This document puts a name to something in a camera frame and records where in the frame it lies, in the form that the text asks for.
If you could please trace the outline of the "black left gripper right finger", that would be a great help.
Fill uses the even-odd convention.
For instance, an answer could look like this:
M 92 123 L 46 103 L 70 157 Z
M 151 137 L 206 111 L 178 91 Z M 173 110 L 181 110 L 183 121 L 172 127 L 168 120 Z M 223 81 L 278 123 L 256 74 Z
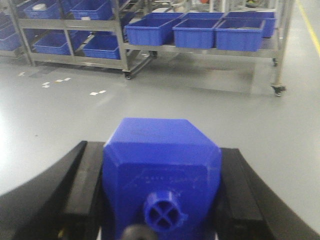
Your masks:
M 318 240 L 253 170 L 237 148 L 222 148 L 221 181 L 214 206 L 220 240 Z

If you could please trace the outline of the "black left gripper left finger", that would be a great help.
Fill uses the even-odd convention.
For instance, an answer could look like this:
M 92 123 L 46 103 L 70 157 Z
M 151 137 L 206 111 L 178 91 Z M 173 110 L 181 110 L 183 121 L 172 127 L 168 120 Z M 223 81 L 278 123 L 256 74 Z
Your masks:
M 0 197 L 2 240 L 95 240 L 102 214 L 103 142 L 81 141 Z

